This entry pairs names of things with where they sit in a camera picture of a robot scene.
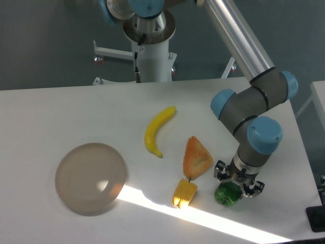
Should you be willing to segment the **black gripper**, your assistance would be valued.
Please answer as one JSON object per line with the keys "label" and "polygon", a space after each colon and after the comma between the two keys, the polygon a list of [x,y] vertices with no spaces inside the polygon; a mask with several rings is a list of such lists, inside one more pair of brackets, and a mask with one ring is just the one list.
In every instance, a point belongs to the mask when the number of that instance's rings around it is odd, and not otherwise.
{"label": "black gripper", "polygon": [[245,168],[239,170],[234,164],[226,165],[222,160],[218,160],[214,167],[214,178],[219,182],[227,179],[227,182],[240,186],[242,191],[240,198],[254,198],[262,193],[265,184],[255,180],[257,175],[258,173],[249,174]]}

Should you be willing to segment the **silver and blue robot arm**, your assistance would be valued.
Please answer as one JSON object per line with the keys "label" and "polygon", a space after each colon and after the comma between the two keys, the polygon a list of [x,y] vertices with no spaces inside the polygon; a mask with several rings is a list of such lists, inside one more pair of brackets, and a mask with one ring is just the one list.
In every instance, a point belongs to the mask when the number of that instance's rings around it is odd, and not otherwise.
{"label": "silver and blue robot arm", "polygon": [[[169,40],[176,24],[169,8],[177,1],[99,1],[105,20],[123,23],[132,44],[131,53],[110,51],[108,56],[129,58],[135,80],[167,82],[172,79],[175,54]],[[214,195],[222,204],[242,197],[254,197],[264,189],[255,178],[282,139],[280,124],[264,113],[294,97],[295,76],[278,71],[233,1],[196,1],[203,7],[232,57],[249,81],[249,88],[236,93],[220,91],[211,101],[211,110],[239,142],[229,165],[218,161],[214,177],[219,186]]]}

